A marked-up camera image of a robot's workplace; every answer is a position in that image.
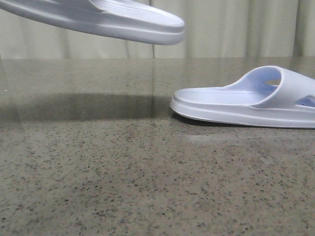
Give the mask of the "light blue slipper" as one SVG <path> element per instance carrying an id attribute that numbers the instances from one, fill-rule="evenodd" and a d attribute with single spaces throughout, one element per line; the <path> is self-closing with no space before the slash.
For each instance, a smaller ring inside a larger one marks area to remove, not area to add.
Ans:
<path id="1" fill-rule="evenodd" d="M 224 87 L 180 89 L 170 107 L 202 121 L 314 128 L 315 81 L 278 66 L 262 66 Z"/>
<path id="2" fill-rule="evenodd" d="M 133 0 L 2 0 L 1 9 L 64 29 L 157 45 L 184 39 L 184 21 Z"/>

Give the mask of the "beige background curtain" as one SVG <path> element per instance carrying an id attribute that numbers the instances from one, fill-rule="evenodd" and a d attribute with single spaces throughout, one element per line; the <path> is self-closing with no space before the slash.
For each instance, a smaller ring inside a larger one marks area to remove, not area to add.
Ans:
<path id="1" fill-rule="evenodd" d="M 2 59 L 228 58 L 315 54 L 312 0 L 150 0 L 181 17 L 182 43 L 149 45 L 0 13 Z"/>

